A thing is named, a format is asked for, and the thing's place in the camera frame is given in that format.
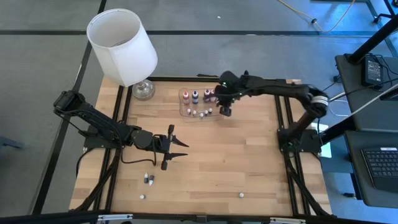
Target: gray carpet floor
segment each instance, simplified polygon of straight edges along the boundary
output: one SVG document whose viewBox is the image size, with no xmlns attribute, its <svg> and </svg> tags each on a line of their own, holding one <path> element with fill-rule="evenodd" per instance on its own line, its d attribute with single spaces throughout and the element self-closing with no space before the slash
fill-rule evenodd
<svg viewBox="0 0 398 224">
<path fill-rule="evenodd" d="M 324 29 L 332 27 L 348 7 L 343 2 L 286 0 L 316 17 Z M 382 1 L 373 1 L 378 13 L 387 12 Z M 2 0 L 0 30 L 85 30 L 100 0 Z M 106 9 L 126 8 L 140 16 L 147 30 L 302 30 L 313 31 L 308 20 L 276 0 L 108 0 Z M 376 31 L 365 3 L 356 3 L 336 28 L 338 31 Z M 297 78 L 324 88 L 337 75 L 335 55 L 352 53 L 367 37 L 152 35 L 158 53 L 155 76 L 237 74 L 249 70 L 264 78 Z M 398 35 L 391 37 L 398 48 Z M 61 122 L 52 103 L 70 89 L 79 70 L 87 39 L 84 35 L 0 35 L 0 135 L 25 144 L 23 149 L 0 150 L 0 217 L 28 214 L 32 208 L 50 149 Z M 391 56 L 385 42 L 375 54 Z M 103 72 L 91 53 L 80 92 L 95 104 Z M 328 93 L 343 91 L 336 84 Z M 348 105 L 333 110 L 348 114 Z M 341 117 L 328 114 L 322 123 L 332 125 Z M 84 122 L 73 120 L 82 128 Z M 65 212 L 75 183 L 75 164 L 83 138 L 69 128 L 55 169 L 43 212 Z M 333 213 L 338 217 L 394 223 L 398 210 L 367 207 L 344 198 L 353 192 L 348 174 L 325 173 Z"/>
</svg>

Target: small bottle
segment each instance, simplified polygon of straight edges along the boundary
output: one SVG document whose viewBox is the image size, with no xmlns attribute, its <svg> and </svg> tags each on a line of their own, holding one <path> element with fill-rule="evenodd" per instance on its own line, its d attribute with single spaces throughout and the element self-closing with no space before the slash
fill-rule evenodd
<svg viewBox="0 0 398 224">
<path fill-rule="evenodd" d="M 214 103 L 216 101 L 216 99 L 217 99 L 216 96 L 215 96 L 214 90 L 211 90 L 210 95 L 211 95 L 210 101 L 212 103 Z"/>
<path fill-rule="evenodd" d="M 209 96 L 210 96 L 210 90 L 205 90 L 204 95 L 205 95 L 205 102 L 209 102 L 209 101 L 210 101 L 210 98 L 209 98 Z"/>
<path fill-rule="evenodd" d="M 185 105 L 189 105 L 189 94 L 187 91 L 185 91 L 184 94 L 182 95 L 182 102 Z"/>
<path fill-rule="evenodd" d="M 192 103 L 193 104 L 198 104 L 199 103 L 199 94 L 198 92 L 195 90 L 192 93 Z"/>
<path fill-rule="evenodd" d="M 154 175 L 150 175 L 149 176 L 149 186 L 152 186 L 152 184 L 154 184 L 154 180 L 155 180 L 155 176 Z"/>
<path fill-rule="evenodd" d="M 145 175 L 144 175 L 144 183 L 148 184 L 148 174 L 147 173 L 145 173 Z"/>
</svg>

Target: glass lamp base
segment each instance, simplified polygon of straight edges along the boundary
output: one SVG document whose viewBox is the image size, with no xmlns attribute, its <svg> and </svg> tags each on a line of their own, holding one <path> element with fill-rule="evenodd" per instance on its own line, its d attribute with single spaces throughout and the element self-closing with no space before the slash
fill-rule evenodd
<svg viewBox="0 0 398 224">
<path fill-rule="evenodd" d="M 155 85 L 149 80 L 144 80 L 132 86 L 132 95 L 138 100 L 149 100 L 154 94 Z"/>
</svg>

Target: white cable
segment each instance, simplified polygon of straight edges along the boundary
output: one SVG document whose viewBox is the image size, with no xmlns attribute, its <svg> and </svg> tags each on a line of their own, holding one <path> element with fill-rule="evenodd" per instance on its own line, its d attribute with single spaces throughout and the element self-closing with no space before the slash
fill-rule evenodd
<svg viewBox="0 0 398 224">
<path fill-rule="evenodd" d="M 288 7 L 289 9 L 291 9 L 291 10 L 297 12 L 297 13 L 300 13 L 300 14 L 302 14 L 302 15 L 304 15 L 304 16 L 307 16 L 307 17 L 310 18 L 312 21 L 315 20 L 315 22 L 314 22 L 315 25 L 317 25 L 318 28 L 321 30 L 321 32 L 324 33 L 324 34 L 327 34 L 327 33 L 331 32 L 332 30 L 334 30 L 334 29 L 336 28 L 336 26 L 343 20 L 343 18 L 345 17 L 345 15 L 346 15 L 347 12 L 349 11 L 349 9 L 351 9 L 351 6 L 353 6 L 353 4 L 354 4 L 354 2 L 355 2 L 355 0 L 353 0 L 353 1 L 351 2 L 351 4 L 348 6 L 346 12 L 345 12 L 345 13 L 343 14 L 343 16 L 339 19 L 339 21 L 336 23 L 335 26 L 333 26 L 329 31 L 324 31 L 324 30 L 322 29 L 322 27 L 318 24 L 317 20 L 316 20 L 315 18 L 313 18 L 312 16 L 309 16 L 308 14 L 306 14 L 306 13 L 304 13 L 304 12 L 301 12 L 301 11 L 298 11 L 298 10 L 292 8 L 292 6 L 286 4 L 286 3 L 283 2 L 282 0 L 278 0 L 278 1 L 279 1 L 280 3 L 282 3 L 283 5 L 285 5 L 286 7 Z"/>
<path fill-rule="evenodd" d="M 344 103 L 348 103 L 347 101 L 345 101 L 345 100 L 335 100 L 335 101 L 337 101 L 337 102 L 344 102 Z M 336 114 L 332 109 L 331 109 L 331 107 L 330 107 L 331 105 L 329 105 L 329 110 L 330 110 L 330 112 L 333 114 L 333 115 L 335 115 L 335 116 L 344 116 L 344 117 L 348 117 L 349 115 L 345 115 L 345 114 Z"/>
</svg>

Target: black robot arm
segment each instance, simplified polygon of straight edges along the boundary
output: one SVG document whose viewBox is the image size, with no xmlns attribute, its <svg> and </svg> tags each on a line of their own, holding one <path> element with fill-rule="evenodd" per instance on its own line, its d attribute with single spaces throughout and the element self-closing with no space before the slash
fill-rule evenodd
<svg viewBox="0 0 398 224">
<path fill-rule="evenodd" d="M 169 126 L 167 135 L 153 135 L 153 133 L 145 131 L 141 127 L 119 123 L 107 117 L 87 103 L 81 93 L 71 90 L 62 92 L 54 103 L 54 113 L 59 116 L 77 116 L 92 125 L 96 129 L 95 133 L 92 131 L 79 131 L 86 138 L 94 134 L 108 142 L 113 142 L 120 149 L 124 146 L 135 145 L 137 149 L 165 154 L 162 170 L 166 170 L 168 160 L 173 157 L 187 155 L 169 153 L 170 143 L 188 147 L 173 135 L 174 125 L 171 124 Z"/>
<path fill-rule="evenodd" d="M 242 75 L 238 78 L 230 71 L 220 76 L 219 85 L 215 88 L 215 96 L 218 105 L 221 106 L 220 113 L 231 116 L 229 108 L 235 100 L 243 96 L 259 96 L 263 94 L 287 96 L 298 99 L 304 109 L 321 118 L 326 114 L 328 96 L 317 88 L 310 85 L 288 84 L 280 80 L 267 80 L 261 77 Z"/>
<path fill-rule="evenodd" d="M 328 215 L 315 201 L 296 173 L 289 155 L 290 153 L 298 154 L 299 152 L 320 152 L 322 144 L 317 131 L 307 129 L 307 127 L 314 119 L 326 115 L 328 96 L 310 85 L 288 84 L 285 80 L 266 80 L 261 77 L 251 76 L 247 71 L 240 78 L 232 72 L 224 72 L 220 76 L 219 83 L 215 88 L 214 96 L 218 99 L 217 106 L 220 106 L 220 113 L 225 116 L 231 116 L 232 110 L 230 107 L 232 103 L 246 95 L 259 96 L 268 94 L 286 96 L 298 99 L 301 102 L 305 113 L 299 121 L 293 122 L 287 129 L 282 128 L 277 130 L 279 149 L 283 154 L 287 173 L 294 179 L 315 213 L 317 215 Z"/>
</svg>

